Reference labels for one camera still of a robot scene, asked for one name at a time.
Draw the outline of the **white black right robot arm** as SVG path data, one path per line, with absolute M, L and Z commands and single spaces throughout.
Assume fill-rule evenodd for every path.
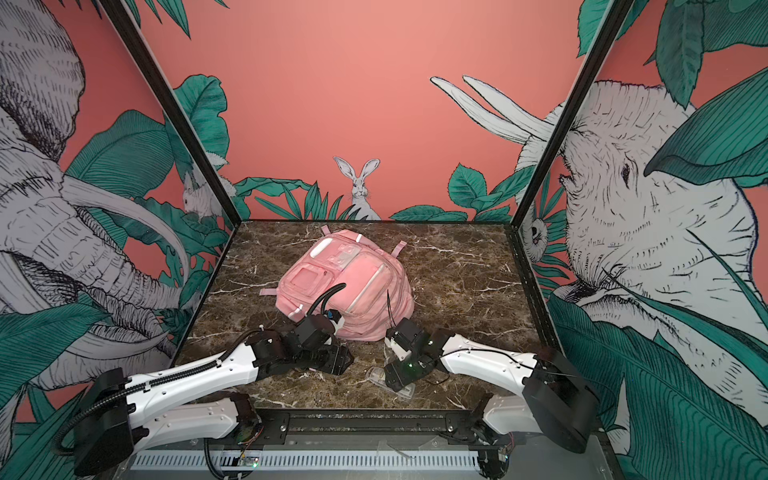
M 390 328 L 385 343 L 396 355 L 385 367 L 389 389 L 398 392 L 435 370 L 479 379 L 509 393 L 481 407 L 483 426 L 499 435 L 541 433 L 567 451 L 586 451 L 599 396 L 558 350 L 503 350 L 445 329 Z

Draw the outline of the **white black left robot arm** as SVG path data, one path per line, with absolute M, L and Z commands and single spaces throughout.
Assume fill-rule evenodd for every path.
M 224 352 L 171 369 L 130 377 L 113 369 L 97 378 L 51 449 L 73 458 L 75 474 L 87 477 L 184 440 L 234 436 L 250 445 L 263 422 L 236 387 L 298 369 L 339 376 L 353 361 L 332 328 L 298 326 L 247 331 Z

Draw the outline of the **pink student backpack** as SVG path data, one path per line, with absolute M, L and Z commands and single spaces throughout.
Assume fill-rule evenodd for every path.
M 322 228 L 323 236 L 282 276 L 275 288 L 261 296 L 274 296 L 275 306 L 297 322 L 309 313 L 320 295 L 338 284 L 320 310 L 334 309 L 343 318 L 340 339 L 375 342 L 386 330 L 412 316 L 415 302 L 406 271 L 398 259 L 404 241 L 388 252 L 360 233 Z

